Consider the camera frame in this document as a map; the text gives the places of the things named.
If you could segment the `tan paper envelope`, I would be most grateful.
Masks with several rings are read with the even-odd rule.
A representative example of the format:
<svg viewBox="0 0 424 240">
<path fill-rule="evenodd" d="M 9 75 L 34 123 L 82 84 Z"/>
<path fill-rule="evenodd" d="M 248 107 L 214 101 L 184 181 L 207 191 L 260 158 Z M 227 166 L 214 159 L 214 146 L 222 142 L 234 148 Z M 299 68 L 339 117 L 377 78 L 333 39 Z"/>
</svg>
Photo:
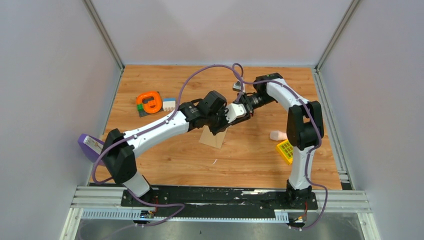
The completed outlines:
<svg viewBox="0 0 424 240">
<path fill-rule="evenodd" d="M 201 136 L 199 138 L 199 143 L 216 148 L 221 149 L 225 136 L 227 134 L 227 130 L 223 132 L 219 132 L 216 135 L 213 135 L 208 126 L 204 126 Z"/>
</svg>

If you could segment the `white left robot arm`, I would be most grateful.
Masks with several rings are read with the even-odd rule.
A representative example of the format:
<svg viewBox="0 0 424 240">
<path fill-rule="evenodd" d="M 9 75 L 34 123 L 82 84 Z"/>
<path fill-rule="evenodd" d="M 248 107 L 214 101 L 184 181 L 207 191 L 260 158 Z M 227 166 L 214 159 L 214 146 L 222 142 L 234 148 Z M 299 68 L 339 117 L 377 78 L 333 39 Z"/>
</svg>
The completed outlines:
<svg viewBox="0 0 424 240">
<path fill-rule="evenodd" d="M 121 133 L 112 130 L 105 141 L 101 160 L 117 184 L 134 194 L 140 206 L 149 206 L 153 193 L 148 181 L 138 172 L 136 158 L 146 150 L 177 135 L 207 126 L 213 135 L 251 117 L 254 100 L 243 93 L 238 100 L 227 104 L 217 91 L 204 98 L 182 103 L 171 115 L 144 127 Z"/>
</svg>

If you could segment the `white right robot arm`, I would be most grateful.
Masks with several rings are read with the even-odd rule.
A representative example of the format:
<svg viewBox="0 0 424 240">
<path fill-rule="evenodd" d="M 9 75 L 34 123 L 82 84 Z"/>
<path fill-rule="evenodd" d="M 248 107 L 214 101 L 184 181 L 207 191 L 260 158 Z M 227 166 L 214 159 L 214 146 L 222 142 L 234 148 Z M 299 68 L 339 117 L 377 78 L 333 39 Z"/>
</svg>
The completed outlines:
<svg viewBox="0 0 424 240">
<path fill-rule="evenodd" d="M 293 147 L 293 161 L 285 201 L 290 208 L 298 209 L 312 197 L 310 164 L 325 133 L 321 103 L 299 95 L 279 73 L 258 76 L 252 85 L 255 93 L 240 90 L 234 100 L 244 106 L 247 114 L 271 102 L 279 103 L 287 111 L 286 135 Z"/>
</svg>

